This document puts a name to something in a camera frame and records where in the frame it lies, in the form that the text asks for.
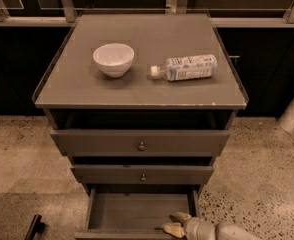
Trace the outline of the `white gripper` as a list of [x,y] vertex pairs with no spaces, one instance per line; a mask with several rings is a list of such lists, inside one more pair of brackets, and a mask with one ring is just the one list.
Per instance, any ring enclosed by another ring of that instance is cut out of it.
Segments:
[[177,238],[183,238],[186,233],[187,240],[216,240],[215,226],[200,218],[192,217],[188,213],[175,212],[174,217],[181,223],[165,223],[162,229]]

